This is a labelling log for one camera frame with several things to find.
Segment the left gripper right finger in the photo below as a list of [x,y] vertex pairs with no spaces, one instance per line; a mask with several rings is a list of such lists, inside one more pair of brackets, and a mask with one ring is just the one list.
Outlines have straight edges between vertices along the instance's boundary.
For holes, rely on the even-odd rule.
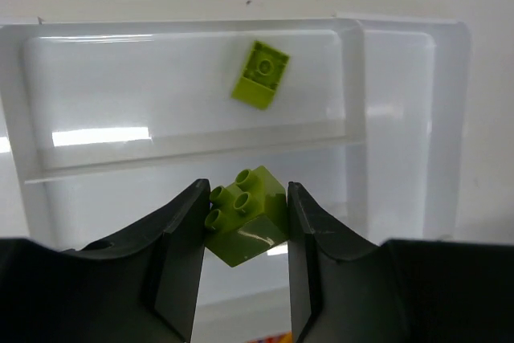
[[513,249],[391,239],[375,245],[288,186],[296,342],[510,342]]

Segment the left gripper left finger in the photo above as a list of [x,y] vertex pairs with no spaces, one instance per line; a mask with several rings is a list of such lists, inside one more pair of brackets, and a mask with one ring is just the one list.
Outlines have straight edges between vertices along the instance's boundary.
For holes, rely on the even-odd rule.
[[210,183],[81,250],[1,241],[4,342],[188,342]]

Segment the dark green small lego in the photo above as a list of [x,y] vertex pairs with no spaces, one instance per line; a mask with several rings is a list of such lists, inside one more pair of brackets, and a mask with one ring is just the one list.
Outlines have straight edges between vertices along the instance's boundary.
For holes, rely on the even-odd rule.
[[288,241],[286,190],[264,166],[244,169],[209,196],[204,227],[206,248],[237,267]]

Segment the orange yellow lego brick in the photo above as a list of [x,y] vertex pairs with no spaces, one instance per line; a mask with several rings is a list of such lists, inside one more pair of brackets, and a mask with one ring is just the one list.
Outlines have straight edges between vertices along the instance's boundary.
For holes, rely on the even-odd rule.
[[260,339],[249,341],[248,343],[292,343],[292,333],[287,332],[277,335],[271,335],[268,337],[263,337]]

